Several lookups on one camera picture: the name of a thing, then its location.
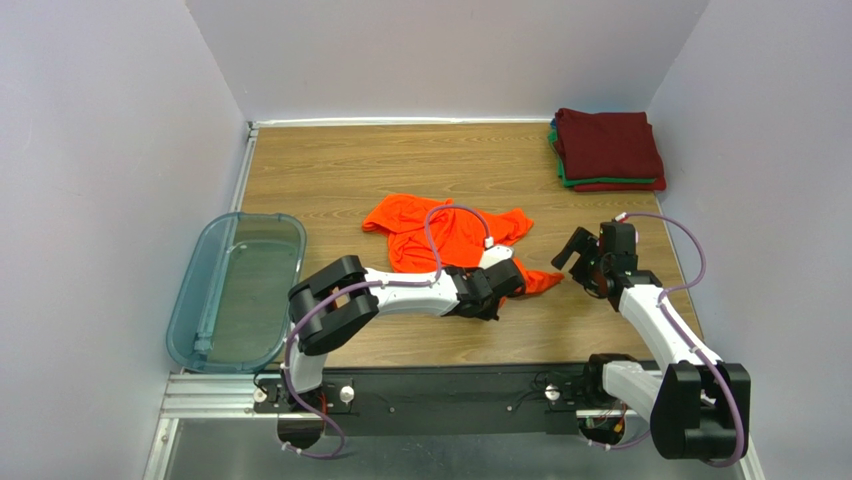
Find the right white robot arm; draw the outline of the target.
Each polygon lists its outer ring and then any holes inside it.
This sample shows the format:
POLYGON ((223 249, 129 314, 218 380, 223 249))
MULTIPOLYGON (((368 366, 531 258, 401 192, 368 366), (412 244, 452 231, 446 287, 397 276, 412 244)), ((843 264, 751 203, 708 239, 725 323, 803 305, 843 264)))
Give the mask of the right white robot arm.
POLYGON ((748 450, 751 377, 706 346, 670 302, 671 289, 640 269, 630 217, 620 214, 597 232, 577 228, 551 264, 608 301, 639 333, 662 375, 627 354, 594 354, 571 392, 593 405, 632 408, 665 459, 729 467, 748 450))

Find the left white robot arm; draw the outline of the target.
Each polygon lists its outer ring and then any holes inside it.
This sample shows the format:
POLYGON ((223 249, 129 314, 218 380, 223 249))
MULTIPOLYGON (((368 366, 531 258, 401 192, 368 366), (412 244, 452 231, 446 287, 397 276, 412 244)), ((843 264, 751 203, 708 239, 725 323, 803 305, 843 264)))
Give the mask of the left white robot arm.
POLYGON ((281 366, 287 390, 301 395, 318 389, 328 354, 378 317, 497 320, 501 301, 525 287, 510 258, 472 268, 446 266, 438 273, 389 273, 343 256, 288 292, 290 331, 281 366))

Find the folded red t-shirt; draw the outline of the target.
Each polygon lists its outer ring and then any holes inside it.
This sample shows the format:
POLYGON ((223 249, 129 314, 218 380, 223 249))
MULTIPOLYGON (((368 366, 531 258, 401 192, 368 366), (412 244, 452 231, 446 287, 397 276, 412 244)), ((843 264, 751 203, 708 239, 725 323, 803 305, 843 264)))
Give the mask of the folded red t-shirt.
POLYGON ((613 192, 613 191, 664 191, 667 181, 664 177, 653 179, 651 182, 630 178, 600 178, 589 182, 572 185, 571 189, 581 193, 613 192))

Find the folded maroon t-shirt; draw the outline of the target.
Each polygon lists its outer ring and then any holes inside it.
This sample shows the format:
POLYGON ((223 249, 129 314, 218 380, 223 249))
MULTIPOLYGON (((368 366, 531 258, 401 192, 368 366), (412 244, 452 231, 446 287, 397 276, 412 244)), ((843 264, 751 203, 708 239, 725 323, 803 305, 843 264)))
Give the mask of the folded maroon t-shirt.
POLYGON ((561 108, 554 115, 570 179, 664 176, 653 127, 644 112, 586 113, 561 108))

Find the clear blue plastic bin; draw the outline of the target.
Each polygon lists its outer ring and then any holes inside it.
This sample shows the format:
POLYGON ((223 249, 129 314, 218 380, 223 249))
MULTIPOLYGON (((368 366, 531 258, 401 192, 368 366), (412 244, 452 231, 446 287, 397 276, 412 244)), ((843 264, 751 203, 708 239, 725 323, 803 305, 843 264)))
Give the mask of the clear blue plastic bin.
POLYGON ((231 212, 201 232, 166 332, 180 367, 203 374, 251 374, 281 352, 288 292, 307 246, 303 224, 285 214, 231 212))

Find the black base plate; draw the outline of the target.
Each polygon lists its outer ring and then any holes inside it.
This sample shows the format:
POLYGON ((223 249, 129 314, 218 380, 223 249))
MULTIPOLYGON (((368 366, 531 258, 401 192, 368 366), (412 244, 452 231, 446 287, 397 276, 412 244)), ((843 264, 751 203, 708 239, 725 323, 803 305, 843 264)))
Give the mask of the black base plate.
POLYGON ((583 362, 335 367, 302 397, 349 437, 575 435, 581 418, 621 412, 595 372, 583 362))

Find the aluminium frame rail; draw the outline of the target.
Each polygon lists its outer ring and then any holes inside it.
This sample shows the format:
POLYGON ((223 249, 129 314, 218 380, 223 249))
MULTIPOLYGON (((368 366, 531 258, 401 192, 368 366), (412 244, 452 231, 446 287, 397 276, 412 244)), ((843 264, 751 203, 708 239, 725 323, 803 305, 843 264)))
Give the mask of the aluminium frame rail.
POLYGON ((143 477, 164 479, 183 420, 275 419, 254 410, 251 375, 172 374, 166 382, 159 418, 143 477))

